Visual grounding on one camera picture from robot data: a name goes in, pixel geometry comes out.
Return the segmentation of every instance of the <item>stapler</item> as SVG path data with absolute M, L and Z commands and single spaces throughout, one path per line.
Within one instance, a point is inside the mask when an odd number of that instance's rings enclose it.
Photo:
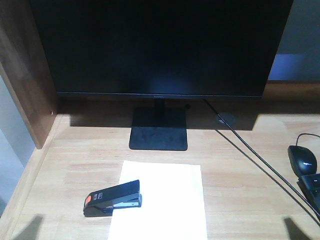
M 139 180 L 91 192 L 84 200 L 85 217 L 110 217 L 114 209 L 139 208 L 142 204 Z

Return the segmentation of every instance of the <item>wooden desk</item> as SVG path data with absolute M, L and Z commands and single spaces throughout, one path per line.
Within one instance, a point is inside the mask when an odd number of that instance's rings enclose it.
M 306 212 L 309 208 L 298 205 L 296 201 L 302 201 L 291 190 L 285 192 L 282 188 L 288 187 L 232 132 L 214 130 L 215 116 L 203 102 L 191 102 L 187 124 L 202 123 L 200 129 L 188 129 L 188 150 L 183 152 L 130 150 L 127 126 L 135 105 L 72 102 L 64 106 L 43 149 L 33 153 L 1 218 L 0 227 L 5 226 L 7 233 L 2 239 L 107 239 L 111 218 L 85 218 L 83 202 L 89 192 L 118 184 L 122 163 L 128 160 L 201 165 L 209 240 L 307 239 L 290 220 L 310 239 L 320 240 L 320 227 Z M 216 105 L 219 111 L 233 110 L 239 123 L 257 113 L 253 129 L 239 134 L 298 187 L 287 148 L 299 133 L 320 133 L 319 103 Z M 320 158 L 320 139 L 305 136 L 299 144 Z M 285 222 L 296 238 L 289 237 Z

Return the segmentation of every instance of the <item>gray wall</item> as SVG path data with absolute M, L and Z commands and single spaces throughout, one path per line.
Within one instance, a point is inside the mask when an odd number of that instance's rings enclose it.
M 0 76 L 0 215 L 35 144 Z
M 293 2 L 269 79 L 320 82 L 319 0 Z

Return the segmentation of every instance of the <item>black screen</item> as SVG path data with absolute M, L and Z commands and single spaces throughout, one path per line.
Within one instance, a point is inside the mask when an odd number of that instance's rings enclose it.
M 259 97 L 292 0 L 31 0 L 60 94 Z

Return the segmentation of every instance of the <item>monitor stand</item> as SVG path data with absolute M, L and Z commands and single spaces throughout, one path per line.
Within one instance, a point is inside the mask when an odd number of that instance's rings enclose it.
M 185 110 L 165 108 L 164 99 L 156 99 L 154 103 L 154 107 L 137 107 L 134 110 L 130 149 L 187 150 Z

